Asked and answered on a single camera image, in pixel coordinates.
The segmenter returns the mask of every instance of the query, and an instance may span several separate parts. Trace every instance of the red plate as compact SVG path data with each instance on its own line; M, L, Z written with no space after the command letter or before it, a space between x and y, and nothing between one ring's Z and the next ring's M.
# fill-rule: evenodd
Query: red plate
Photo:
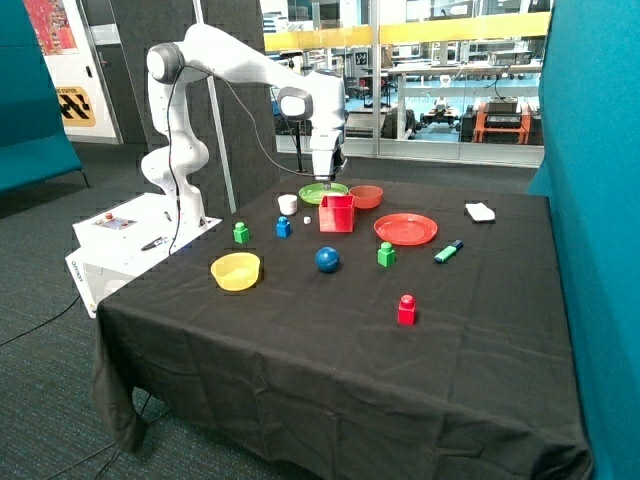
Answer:
M413 213L394 213L379 218L373 229L382 240L393 245L421 245L438 233L436 222Z

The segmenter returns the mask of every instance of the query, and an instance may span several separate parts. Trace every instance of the green highlighter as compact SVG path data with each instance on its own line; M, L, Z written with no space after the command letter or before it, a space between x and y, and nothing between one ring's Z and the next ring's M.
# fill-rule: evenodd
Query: green highlighter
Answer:
M443 251L441 251L438 255L436 255L433 258L436 261L436 263L444 263L447 260L449 260L449 257L455 255L456 252L461 248L462 248L462 240L456 240L455 242L453 242L451 245L449 245L447 248L445 248Z

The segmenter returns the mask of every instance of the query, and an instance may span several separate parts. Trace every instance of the orange machine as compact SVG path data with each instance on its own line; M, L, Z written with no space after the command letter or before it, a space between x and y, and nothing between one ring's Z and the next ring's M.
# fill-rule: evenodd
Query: orange machine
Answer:
M531 132L531 111L514 99L493 98L480 104L473 141L527 145Z

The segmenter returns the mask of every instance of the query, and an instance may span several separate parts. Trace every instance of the green block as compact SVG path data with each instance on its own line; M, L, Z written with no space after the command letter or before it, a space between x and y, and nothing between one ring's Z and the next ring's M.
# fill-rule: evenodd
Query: green block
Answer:
M396 251L389 242L384 242L378 250L378 263L383 267L390 267L396 263Z
M247 243L249 241L249 229L244 223L236 223L236 228L233 229L233 239L238 243Z

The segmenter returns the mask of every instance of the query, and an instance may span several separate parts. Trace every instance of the yellow bowl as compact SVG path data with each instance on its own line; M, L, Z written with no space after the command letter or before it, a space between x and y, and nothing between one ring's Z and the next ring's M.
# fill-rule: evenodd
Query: yellow bowl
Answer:
M260 259L252 253L238 252L220 257L211 265L211 273L220 288L237 292L258 280Z

